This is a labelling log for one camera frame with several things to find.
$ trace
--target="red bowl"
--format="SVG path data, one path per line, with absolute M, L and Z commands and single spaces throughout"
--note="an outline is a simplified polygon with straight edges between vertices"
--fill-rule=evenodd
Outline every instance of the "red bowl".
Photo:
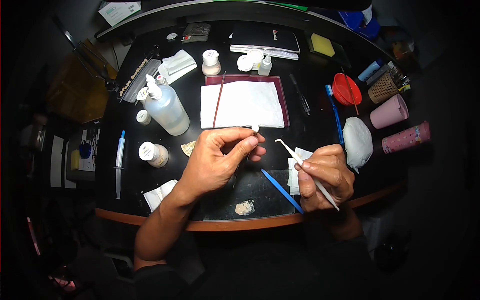
M 348 83 L 350 83 L 350 87 L 352 88 L 355 103 L 358 105 L 361 103 L 360 89 L 350 77 L 347 76 L 347 78 Z M 348 85 L 345 81 L 343 73 L 335 74 L 332 83 L 332 90 L 333 96 L 335 96 L 335 99 L 337 99 L 341 104 L 345 106 L 353 105 L 352 96 L 350 95 L 350 90 L 348 89 Z

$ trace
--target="pink thermos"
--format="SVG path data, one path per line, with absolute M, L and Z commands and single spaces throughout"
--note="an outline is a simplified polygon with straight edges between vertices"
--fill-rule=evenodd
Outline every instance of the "pink thermos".
M 382 139 L 386 154 L 413 147 L 430 140 L 430 126 L 427 121 Z

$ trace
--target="brown paintbrush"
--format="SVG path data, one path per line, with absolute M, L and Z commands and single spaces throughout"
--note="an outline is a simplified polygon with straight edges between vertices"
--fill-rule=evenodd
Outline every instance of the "brown paintbrush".
M 212 128 L 215 128 L 216 113 L 218 112 L 218 104 L 220 103 L 220 96 L 222 95 L 223 82 L 225 81 L 225 74 L 227 74 L 227 71 L 223 72 L 222 84 L 221 84 L 221 86 L 220 86 L 220 92 L 218 92 L 218 100 L 216 101 L 215 116 L 213 117 L 213 126 L 212 126 Z
M 350 86 L 350 82 L 348 82 L 348 78 L 347 78 L 347 75 L 345 74 L 345 71 L 343 70 L 343 67 L 340 66 L 340 68 L 342 68 L 342 73 L 343 73 L 343 76 L 345 77 L 345 81 L 347 82 L 348 90 L 350 91 L 350 96 L 352 97 L 353 105 L 355 105 L 355 111 L 357 112 L 357 116 L 358 116 L 359 115 L 359 110 L 357 108 L 357 103 L 355 102 L 355 98 L 353 97 L 353 92 L 352 92 L 352 88 Z

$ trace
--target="syringe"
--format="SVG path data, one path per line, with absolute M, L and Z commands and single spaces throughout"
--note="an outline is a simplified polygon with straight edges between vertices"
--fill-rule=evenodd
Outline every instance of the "syringe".
M 121 132 L 121 137 L 119 138 L 119 146 L 117 148 L 117 159 L 115 161 L 115 191 L 117 192 L 117 198 L 120 199 L 120 179 L 121 179 L 121 161 L 123 159 L 123 146 L 125 145 L 125 130 Z

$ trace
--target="dropper bottle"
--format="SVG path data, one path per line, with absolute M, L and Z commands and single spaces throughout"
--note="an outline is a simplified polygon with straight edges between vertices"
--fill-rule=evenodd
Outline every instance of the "dropper bottle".
M 267 76 L 268 74 L 270 74 L 271 69 L 272 69 L 272 58 L 270 57 L 270 55 L 267 55 L 267 57 L 265 57 L 264 60 L 260 62 L 260 68 L 258 69 L 258 74 Z

